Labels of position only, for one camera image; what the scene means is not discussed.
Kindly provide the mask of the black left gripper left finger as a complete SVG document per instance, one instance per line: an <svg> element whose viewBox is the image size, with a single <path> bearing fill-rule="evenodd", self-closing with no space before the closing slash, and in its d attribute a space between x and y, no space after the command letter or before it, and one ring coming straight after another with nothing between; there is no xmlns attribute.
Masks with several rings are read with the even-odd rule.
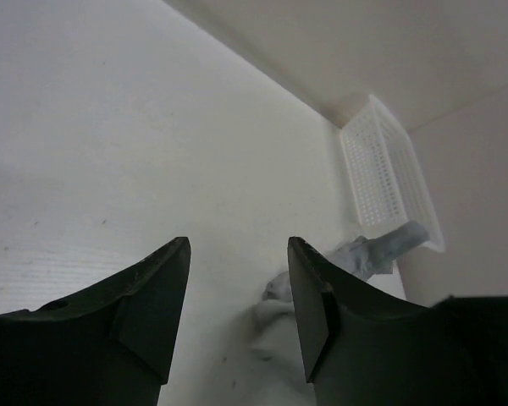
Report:
<svg viewBox="0 0 508 406"><path fill-rule="evenodd" d="M0 405L155 405L191 263L188 238L38 310L0 315Z"/></svg>

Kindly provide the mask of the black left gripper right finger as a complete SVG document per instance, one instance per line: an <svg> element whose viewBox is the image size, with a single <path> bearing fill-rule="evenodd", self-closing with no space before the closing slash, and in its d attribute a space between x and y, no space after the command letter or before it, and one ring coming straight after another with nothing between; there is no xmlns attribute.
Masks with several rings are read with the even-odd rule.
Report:
<svg viewBox="0 0 508 406"><path fill-rule="evenodd" d="M508 296L398 299L292 237L307 382L319 405L508 405Z"/></svg>

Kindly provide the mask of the grey tank top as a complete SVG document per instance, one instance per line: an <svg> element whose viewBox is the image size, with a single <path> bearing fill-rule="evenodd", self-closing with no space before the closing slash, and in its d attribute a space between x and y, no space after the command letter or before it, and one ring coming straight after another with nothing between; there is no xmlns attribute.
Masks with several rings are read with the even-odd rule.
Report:
<svg viewBox="0 0 508 406"><path fill-rule="evenodd" d="M409 221L375 239L359 236L343 243L329 251L326 258L366 282L375 275L391 274L397 258L428 241L428 231L418 222ZM283 271L267 283L252 311L257 329L250 346L254 359L275 369L282 379L303 386L304 368L289 272Z"/></svg>

